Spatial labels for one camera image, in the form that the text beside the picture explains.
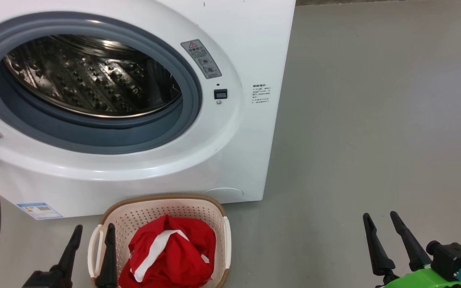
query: front-loading washer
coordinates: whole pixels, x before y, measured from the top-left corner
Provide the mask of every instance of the front-loading washer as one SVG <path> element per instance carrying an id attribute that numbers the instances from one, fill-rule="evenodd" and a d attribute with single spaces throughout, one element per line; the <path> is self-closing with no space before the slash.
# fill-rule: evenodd
<path id="1" fill-rule="evenodd" d="M 294 0 L 0 0 L 0 194 L 261 200 Z"/>

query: brown basket rim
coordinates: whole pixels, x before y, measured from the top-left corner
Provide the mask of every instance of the brown basket rim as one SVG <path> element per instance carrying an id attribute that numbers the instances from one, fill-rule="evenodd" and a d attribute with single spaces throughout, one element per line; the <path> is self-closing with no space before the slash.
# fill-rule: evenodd
<path id="1" fill-rule="evenodd" d="M 143 196 L 143 197 L 137 197 L 137 198 L 120 201 L 119 203 L 111 206 L 106 211 L 106 213 L 104 213 L 100 224 L 104 225 L 104 223 L 106 222 L 106 219 L 108 219 L 111 213 L 117 210 L 117 208 L 120 208 L 127 204 L 135 204 L 135 203 L 154 201 L 154 200 L 176 200 L 176 199 L 194 199 L 194 200 L 203 200 L 203 201 L 211 202 L 214 206 L 218 208 L 218 210 L 222 214 L 222 217 L 227 217 L 227 213 L 225 213 L 225 209 L 223 208 L 222 204 L 220 204 L 218 201 L 214 200 L 213 198 L 209 196 L 201 195 L 201 194 L 188 194 L 188 193 L 169 193 L 169 194 Z M 223 286 L 225 285 L 225 282 L 227 282 L 228 276 L 229 276 L 229 269 L 225 269 L 225 271 L 223 272 L 222 279 L 220 280 L 218 285 L 216 285 L 216 288 L 223 288 Z M 97 287 L 95 286 L 95 278 L 92 278 L 92 286 L 94 288 Z"/>

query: beige laundry basket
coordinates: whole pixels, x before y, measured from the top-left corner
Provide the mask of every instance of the beige laundry basket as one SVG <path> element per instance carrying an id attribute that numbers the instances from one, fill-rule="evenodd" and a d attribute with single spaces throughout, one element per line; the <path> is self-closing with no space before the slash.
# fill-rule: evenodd
<path id="1" fill-rule="evenodd" d="M 168 214 L 172 217 L 200 219 L 216 234 L 214 272 L 203 288 L 221 288 L 227 281 L 231 265 L 231 228 L 223 207 L 216 200 L 204 195 L 168 194 L 125 200 L 113 205 L 95 228 L 88 244 L 88 272 L 92 282 L 99 276 L 106 246 L 104 239 L 108 225 L 115 225 L 117 253 L 117 277 L 129 259 L 129 242 L 136 230 L 143 225 Z"/>

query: stainless steel drum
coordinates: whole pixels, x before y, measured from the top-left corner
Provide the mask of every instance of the stainless steel drum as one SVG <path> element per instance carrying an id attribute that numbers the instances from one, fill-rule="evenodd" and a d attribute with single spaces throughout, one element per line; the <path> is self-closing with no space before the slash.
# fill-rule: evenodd
<path id="1" fill-rule="evenodd" d="M 91 117 L 145 116 L 181 97 L 176 80 L 161 64 L 112 40 L 48 36 L 13 49 L 4 63 L 36 97 Z"/>

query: blue and white sticker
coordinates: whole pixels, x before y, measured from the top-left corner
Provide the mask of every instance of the blue and white sticker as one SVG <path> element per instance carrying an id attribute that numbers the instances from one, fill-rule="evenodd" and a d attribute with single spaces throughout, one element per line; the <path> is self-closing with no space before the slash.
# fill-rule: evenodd
<path id="1" fill-rule="evenodd" d="M 51 206 L 45 203 L 17 204 L 22 210 L 37 220 L 62 218 Z"/>

